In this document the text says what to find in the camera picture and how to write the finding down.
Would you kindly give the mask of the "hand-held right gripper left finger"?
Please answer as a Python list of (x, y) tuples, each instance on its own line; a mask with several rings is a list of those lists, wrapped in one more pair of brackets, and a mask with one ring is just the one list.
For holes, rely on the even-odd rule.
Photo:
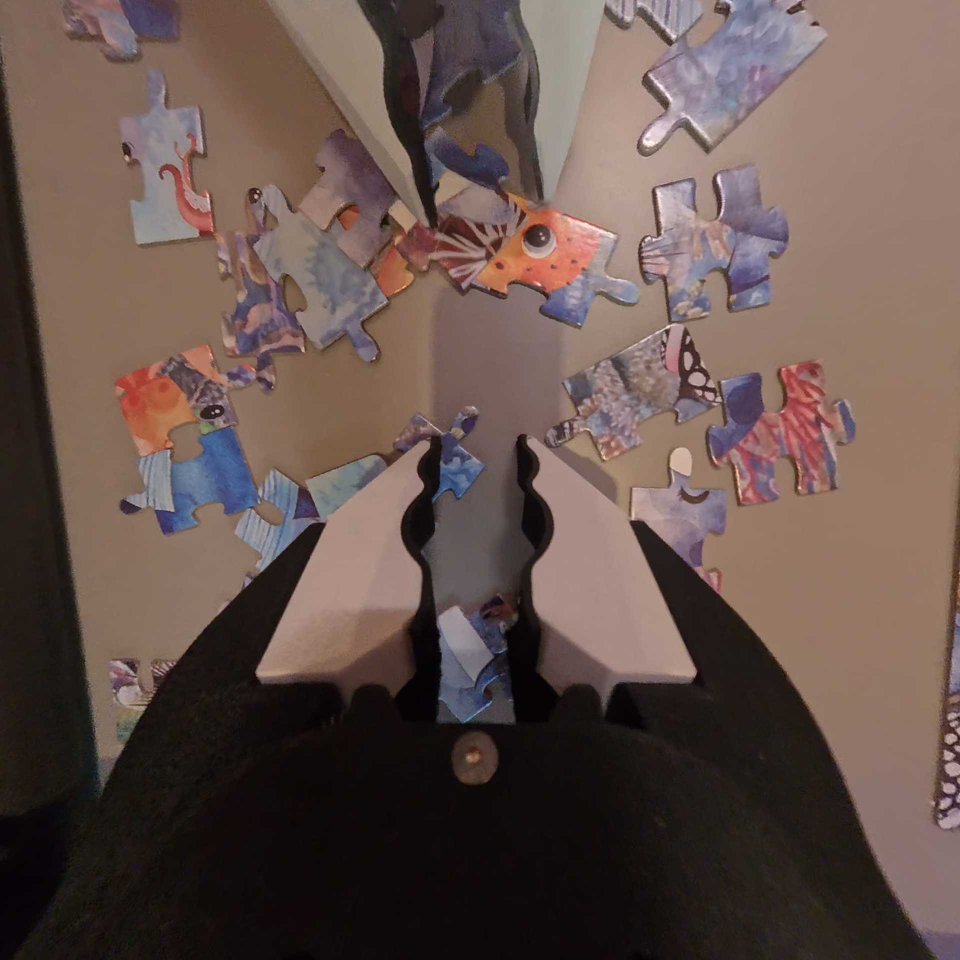
[(438, 714), (441, 651), (426, 544), (442, 443), (420, 441), (334, 511), (257, 666), (264, 685), (383, 687), (404, 719)]

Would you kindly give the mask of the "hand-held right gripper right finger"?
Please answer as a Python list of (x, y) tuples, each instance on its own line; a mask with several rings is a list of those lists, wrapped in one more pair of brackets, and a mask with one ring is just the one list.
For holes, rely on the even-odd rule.
[(539, 440), (515, 444), (521, 570), (510, 629), (517, 723), (548, 719), (587, 686), (603, 709), (625, 683), (691, 683), (696, 670), (627, 515)]

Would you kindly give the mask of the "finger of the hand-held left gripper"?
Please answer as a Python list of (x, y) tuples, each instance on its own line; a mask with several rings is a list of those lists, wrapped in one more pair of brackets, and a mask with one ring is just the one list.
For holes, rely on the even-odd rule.
[(270, 1), (342, 116), (417, 219), (435, 226), (419, 78), (392, 2)]
[(520, 57), (510, 68), (510, 140), (523, 195), (551, 199), (573, 138), (603, 1), (510, 3)]

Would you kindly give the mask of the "single jigsaw puzzle piece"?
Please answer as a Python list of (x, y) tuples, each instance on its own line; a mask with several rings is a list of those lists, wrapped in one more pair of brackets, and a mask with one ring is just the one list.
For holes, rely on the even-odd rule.
[(422, 130), (451, 113), (449, 97), (462, 80), (496, 79), (524, 51), (517, 1), (400, 2), (398, 11), (414, 51)]

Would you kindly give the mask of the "pile of jigsaw puzzle pieces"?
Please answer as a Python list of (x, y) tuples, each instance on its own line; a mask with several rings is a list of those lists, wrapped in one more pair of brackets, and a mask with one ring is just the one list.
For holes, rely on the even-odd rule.
[[(151, 512), (164, 536), (197, 526), (196, 512), (217, 504), (238, 517), (236, 536), (264, 570), (309, 524), (325, 521), (387, 467), (371, 454), (312, 477), (305, 485), (277, 469), (255, 483), (236, 432), (233, 393), (277, 385), (277, 358), (348, 343), (365, 365), (380, 349), (366, 329), (391, 299), (432, 265), (461, 294), (505, 299), (513, 285), (543, 297), (538, 312), (581, 329), (596, 297), (633, 306), (637, 284), (608, 272), (618, 234), (526, 198), (510, 138), (510, 67), (487, 82), (468, 77), (448, 97), (453, 106), (423, 130), (434, 182), (437, 222), (421, 222), (399, 197), (356, 133), (333, 129), (315, 157), (318, 180), (291, 203), (279, 186), (256, 183), (244, 199), (242, 230), (219, 230), (210, 192), (193, 180), (208, 153), (196, 104), (170, 105), (160, 69), (145, 74), (147, 108), (117, 122), (127, 165), (142, 179), (129, 203), (138, 248), (215, 241), (221, 279), (233, 306), (222, 313), (221, 367), (209, 343), (163, 354), (112, 385), (131, 441), (142, 489), (120, 512)], [(701, 363), (688, 322), (711, 312), (704, 291), (712, 272), (726, 276), (727, 308), (771, 300), (769, 260), (787, 248), (783, 210), (762, 201), (757, 168), (714, 176), (717, 216), (697, 211), (695, 181), (655, 186), (658, 233), (645, 237), (645, 282), (663, 280), (664, 329), (563, 382), (577, 414), (544, 438), (558, 448), (582, 433), (611, 460), (641, 442), (643, 422), (675, 412), (679, 423), (723, 405), (726, 425), (711, 428), (707, 450), (734, 471), (743, 505), (776, 501), (775, 466), (788, 458), (800, 495), (837, 488), (836, 447), (856, 436), (845, 400), (827, 404), (819, 361), (783, 367), (783, 409), (765, 412), (758, 374), (716, 385)]]

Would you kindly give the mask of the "dark perforated panel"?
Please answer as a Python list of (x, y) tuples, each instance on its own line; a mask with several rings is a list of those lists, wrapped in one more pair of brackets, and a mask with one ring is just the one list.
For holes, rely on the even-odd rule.
[(59, 806), (94, 780), (87, 670), (1, 81), (1, 813)]

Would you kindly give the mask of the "puzzle board with colourful border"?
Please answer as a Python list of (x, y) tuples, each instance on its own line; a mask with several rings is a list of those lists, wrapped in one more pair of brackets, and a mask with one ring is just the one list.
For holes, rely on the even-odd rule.
[(933, 800), (936, 826), (945, 832), (959, 830), (959, 575), (953, 604), (953, 636), (942, 700), (940, 759)]

